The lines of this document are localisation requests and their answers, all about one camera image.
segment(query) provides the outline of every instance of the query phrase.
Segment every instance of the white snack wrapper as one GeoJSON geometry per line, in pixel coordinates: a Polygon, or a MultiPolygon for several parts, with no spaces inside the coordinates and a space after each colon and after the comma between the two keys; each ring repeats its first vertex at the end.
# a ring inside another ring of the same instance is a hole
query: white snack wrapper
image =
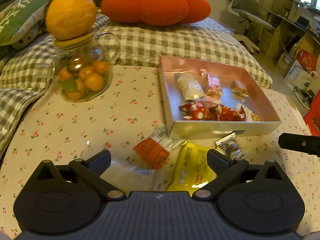
{"type": "Polygon", "coordinates": [[[204,95],[204,91],[198,81],[190,72],[178,72],[174,74],[180,86],[184,100],[193,100],[204,95]]]}

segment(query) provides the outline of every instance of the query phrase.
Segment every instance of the office chair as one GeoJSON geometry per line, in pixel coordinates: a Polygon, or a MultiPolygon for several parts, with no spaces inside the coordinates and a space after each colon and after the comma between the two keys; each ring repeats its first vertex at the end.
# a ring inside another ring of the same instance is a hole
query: office chair
{"type": "MultiPolygon", "coordinates": [[[[248,21],[249,23],[254,22],[261,27],[272,30],[272,25],[262,20],[257,16],[259,10],[259,4],[256,0],[229,0],[230,4],[228,6],[228,12],[237,16],[244,18],[245,20],[239,23],[248,21]]],[[[244,35],[233,34],[237,41],[243,41],[247,49],[254,53],[255,51],[260,51],[259,47],[256,46],[247,37],[249,31],[249,25],[244,31],[244,35]]]]}

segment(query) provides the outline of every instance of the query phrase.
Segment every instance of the checkered blanket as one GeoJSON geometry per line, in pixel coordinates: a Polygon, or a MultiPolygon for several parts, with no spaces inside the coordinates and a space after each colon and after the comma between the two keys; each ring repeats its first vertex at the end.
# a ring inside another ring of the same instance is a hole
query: checkered blanket
{"type": "MultiPolygon", "coordinates": [[[[98,30],[107,22],[105,15],[97,15],[92,27],[98,30]]],[[[0,157],[11,141],[24,110],[49,88],[55,51],[52,36],[43,35],[4,66],[0,76],[0,157]]]]}
{"type": "MultiPolygon", "coordinates": [[[[157,67],[161,55],[204,59],[244,68],[260,86],[269,88],[272,79],[254,57],[226,30],[218,31],[214,24],[208,24],[156,27],[110,22],[104,30],[120,39],[118,65],[157,67]]],[[[110,41],[100,38],[102,45],[110,41]]]]}

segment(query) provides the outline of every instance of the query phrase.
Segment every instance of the candy wrapper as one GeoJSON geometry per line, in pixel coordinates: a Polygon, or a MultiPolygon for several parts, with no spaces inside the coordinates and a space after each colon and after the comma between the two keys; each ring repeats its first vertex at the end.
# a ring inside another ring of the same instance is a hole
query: candy wrapper
{"type": "Polygon", "coordinates": [[[191,196],[196,190],[215,179],[217,175],[207,165],[209,149],[185,142],[181,146],[173,181],[167,191],[188,191],[191,196]]]}
{"type": "Polygon", "coordinates": [[[197,99],[204,95],[203,89],[191,72],[178,72],[174,77],[180,86],[184,100],[197,99]]]}
{"type": "Polygon", "coordinates": [[[223,150],[226,153],[226,155],[230,157],[231,160],[233,160],[234,158],[241,158],[244,156],[235,139],[236,134],[231,133],[230,135],[227,135],[226,137],[215,142],[215,145],[219,147],[221,150],[223,150]]]}
{"type": "Polygon", "coordinates": [[[179,106],[179,109],[188,113],[188,115],[183,117],[185,120],[214,120],[214,115],[207,104],[207,102],[203,101],[193,101],[179,106]]]}
{"type": "Polygon", "coordinates": [[[246,121],[245,115],[240,115],[236,110],[222,104],[214,107],[213,111],[217,116],[217,121],[246,121]]]}
{"type": "Polygon", "coordinates": [[[241,97],[248,96],[247,87],[240,80],[233,80],[233,82],[231,83],[231,90],[234,94],[238,96],[241,96],[241,97]]]}
{"type": "Polygon", "coordinates": [[[204,80],[205,94],[212,98],[219,99],[222,96],[222,89],[219,78],[210,71],[201,69],[201,77],[204,80]]]}
{"type": "Polygon", "coordinates": [[[245,116],[246,121],[248,122],[260,122],[260,117],[253,113],[249,108],[247,108],[244,105],[241,105],[240,103],[237,103],[236,105],[236,111],[241,115],[245,116]]]}
{"type": "Polygon", "coordinates": [[[100,177],[127,194],[133,190],[156,190],[154,188],[155,170],[121,163],[113,158],[110,167],[100,177]]]}
{"type": "Polygon", "coordinates": [[[154,131],[149,138],[138,143],[133,149],[152,167],[159,169],[167,160],[171,150],[180,145],[184,140],[167,138],[163,127],[154,131]]]}

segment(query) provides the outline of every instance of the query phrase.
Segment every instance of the pink tray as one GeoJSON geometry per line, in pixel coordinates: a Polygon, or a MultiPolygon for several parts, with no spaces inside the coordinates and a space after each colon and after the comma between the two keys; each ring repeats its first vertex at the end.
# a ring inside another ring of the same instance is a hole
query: pink tray
{"type": "Polygon", "coordinates": [[[170,138],[217,138],[231,132],[239,136],[266,135],[272,133],[281,124],[273,106],[245,69],[199,59],[161,56],[159,78],[166,127],[170,138]],[[220,78],[223,93],[220,101],[223,105],[235,109],[236,103],[241,103],[258,114],[261,122],[184,120],[185,113],[179,110],[179,106],[188,101],[183,100],[180,88],[174,79],[174,73],[192,71],[195,78],[202,84],[201,68],[214,72],[220,78]],[[248,97],[243,98],[232,93],[230,85],[234,79],[244,82],[248,89],[248,97]]]}

